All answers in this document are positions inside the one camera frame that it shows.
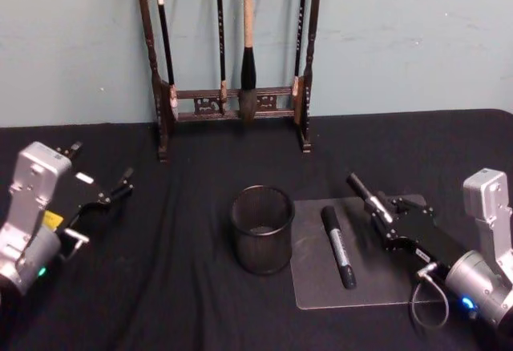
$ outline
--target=black tablecloth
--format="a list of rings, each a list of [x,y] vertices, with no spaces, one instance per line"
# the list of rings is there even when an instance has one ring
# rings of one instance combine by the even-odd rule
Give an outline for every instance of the black tablecloth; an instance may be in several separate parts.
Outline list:
[[[301,311],[289,268],[262,277],[237,264],[227,212],[235,194],[251,184],[276,185],[294,200],[352,196],[345,185],[351,167],[372,189],[423,194],[441,225],[475,246],[461,184],[482,167],[513,179],[513,116],[443,111],[315,118],[312,131],[313,153],[304,155],[293,126],[283,121],[246,131],[238,123],[180,126],[165,165],[156,161],[147,124],[0,129],[2,221],[16,155],[34,140],[54,147],[83,141],[78,169],[106,186],[126,166],[135,168],[125,209],[81,223],[91,243],[38,281],[5,347],[508,349],[457,310],[433,333],[415,331],[406,306]]]

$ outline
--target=light blue wall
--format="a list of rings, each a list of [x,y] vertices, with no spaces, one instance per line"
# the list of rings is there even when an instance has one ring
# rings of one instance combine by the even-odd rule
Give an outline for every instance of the light blue wall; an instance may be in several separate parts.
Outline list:
[[[215,0],[167,1],[178,88],[217,87]],[[291,81],[298,1],[256,0],[260,87]],[[242,3],[224,2],[238,87]],[[0,126],[148,121],[148,71],[137,0],[0,0]],[[511,88],[513,0],[321,0],[313,115],[513,111]]]

